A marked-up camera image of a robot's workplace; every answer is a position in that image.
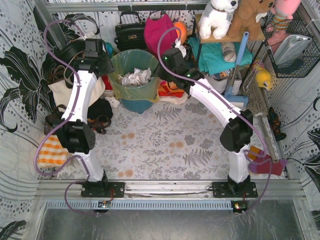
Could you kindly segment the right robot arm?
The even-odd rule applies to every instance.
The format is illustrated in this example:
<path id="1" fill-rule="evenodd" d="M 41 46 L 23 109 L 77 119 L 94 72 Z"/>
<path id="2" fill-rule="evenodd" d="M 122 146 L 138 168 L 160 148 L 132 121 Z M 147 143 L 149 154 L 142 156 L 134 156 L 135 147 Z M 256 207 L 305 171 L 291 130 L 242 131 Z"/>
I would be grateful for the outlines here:
<path id="1" fill-rule="evenodd" d="M 245 150 L 253 135 L 253 114 L 250 110 L 242 111 L 228 102 L 208 82 L 196 68 L 188 68 L 182 52 L 178 48 L 157 54 L 160 78 L 173 81 L 191 97 L 200 101 L 219 120 L 224 127 L 219 140 L 229 153 L 230 182 L 243 184 L 249 180 L 248 164 Z"/>

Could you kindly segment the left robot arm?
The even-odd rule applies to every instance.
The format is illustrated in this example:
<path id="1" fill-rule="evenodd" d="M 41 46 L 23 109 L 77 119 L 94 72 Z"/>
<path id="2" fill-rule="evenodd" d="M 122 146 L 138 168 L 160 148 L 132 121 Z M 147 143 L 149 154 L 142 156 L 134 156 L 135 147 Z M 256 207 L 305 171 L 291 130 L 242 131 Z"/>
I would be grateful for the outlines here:
<path id="1" fill-rule="evenodd" d="M 88 126 L 87 115 L 98 78 L 114 71 L 105 42 L 102 39 L 86 39 L 83 56 L 77 58 L 69 69 L 74 75 L 73 87 L 60 122 L 54 124 L 55 133 L 61 146 L 82 162 L 87 180 L 99 182 L 104 177 L 104 170 L 93 151 L 96 136 Z"/>

